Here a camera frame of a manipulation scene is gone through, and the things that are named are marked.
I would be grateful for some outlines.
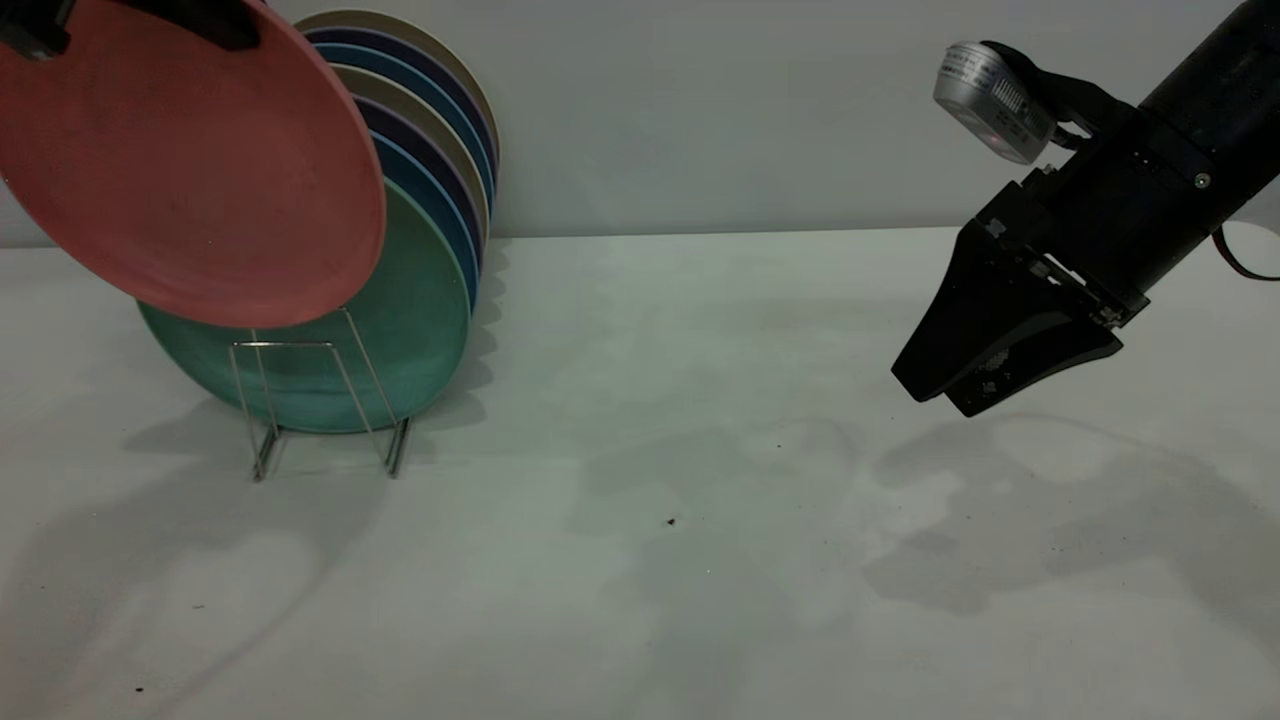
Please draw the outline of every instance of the stack of plates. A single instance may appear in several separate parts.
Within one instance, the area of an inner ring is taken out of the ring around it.
[[[255,337],[328,341],[372,427],[388,427],[351,324],[396,418],[445,387],[489,236],[493,113],[466,67],[407,23],[343,10],[291,28],[247,6],[262,45],[224,53],[79,0],[65,56],[0,58],[0,172],[55,241],[138,299],[214,396],[238,406],[239,380],[250,411],[283,428],[362,430],[332,354],[269,347],[259,365],[242,350],[239,378],[228,354]],[[31,111],[10,113],[10,87]]]

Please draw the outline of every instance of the teal plate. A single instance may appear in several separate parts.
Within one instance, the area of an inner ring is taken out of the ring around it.
[[[448,384],[466,350],[470,302],[462,270],[431,218],[387,182],[387,238],[378,268],[347,309],[399,419],[426,407]],[[138,304],[160,346],[214,397],[239,407],[228,347],[250,331],[186,320]],[[346,316],[330,313],[289,328],[259,331],[261,341],[329,341],[342,355],[374,428],[392,425]],[[364,430],[333,354],[320,347],[268,347],[262,368],[282,428],[307,433]],[[250,411],[266,420],[253,350],[237,350]]]

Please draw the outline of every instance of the white table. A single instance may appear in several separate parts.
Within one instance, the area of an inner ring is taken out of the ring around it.
[[[1202,247],[964,420],[890,374],[952,237],[494,241],[401,477],[259,486],[125,296],[0,251],[0,717],[1280,717],[1280,288]]]

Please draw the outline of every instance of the black robotic arm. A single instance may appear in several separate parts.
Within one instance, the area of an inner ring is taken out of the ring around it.
[[[1075,150],[960,231],[893,364],[915,400],[945,393],[972,416],[1117,352],[1112,331],[1206,237],[1243,270],[1220,228],[1280,174],[1280,0],[1240,5],[1137,108],[989,41],[947,51],[934,99],[1010,160]]]

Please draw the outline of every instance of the dish rack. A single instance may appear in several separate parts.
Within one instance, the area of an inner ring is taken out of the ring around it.
[[[271,404],[271,387],[266,380],[266,370],[262,366],[262,351],[280,347],[301,347],[301,348],[314,348],[317,351],[328,350],[333,355],[334,365],[338,368],[338,373],[342,375],[343,384],[347,386],[347,392],[351,393],[351,401],[356,404],[356,411],[360,414],[360,420],[365,425],[365,433],[369,436],[369,441],[374,446],[374,452],[378,455],[383,471],[387,477],[394,478],[399,474],[401,457],[404,455],[404,438],[408,434],[410,423],[412,418],[398,419],[396,418],[394,410],[392,410],[392,404],[387,398],[387,393],[383,391],[383,383],[378,379],[378,370],[374,369],[374,363],[369,359],[369,352],[365,350],[365,341],[360,337],[360,329],[356,327],[356,320],[351,316],[351,311],[343,305],[335,310],[335,313],[342,313],[347,319],[347,327],[351,328],[351,336],[356,341],[356,347],[360,348],[360,356],[365,361],[365,368],[369,370],[369,377],[374,380],[374,387],[378,388],[379,397],[383,398],[383,404],[387,407],[387,416],[392,419],[392,436],[390,442],[387,448],[383,450],[381,443],[378,442],[376,430],[369,423],[369,415],[365,413],[365,406],[360,401],[360,396],[356,395],[356,387],[351,383],[351,374],[347,373],[347,365],[342,361],[342,355],[338,352],[338,347],[333,341],[328,340],[308,340],[308,341],[274,341],[274,340],[259,340],[257,331],[250,331],[250,340],[234,341],[227,348],[227,356],[232,364],[232,375],[236,378],[236,389],[239,393],[241,410],[244,413],[244,425],[248,428],[248,443],[250,451],[253,454],[253,482],[260,483],[266,479],[270,471],[271,452],[275,450],[276,442],[283,437],[284,428],[279,425],[275,420],[275,406]],[[253,428],[253,414],[248,409],[248,397],[244,395],[244,380],[241,377],[239,360],[237,359],[238,351],[252,350],[253,357],[257,361],[257,373],[262,378],[262,397],[266,402],[266,413],[270,420],[270,425],[266,430],[266,437],[262,438],[261,445],[257,441],[257,430]]]

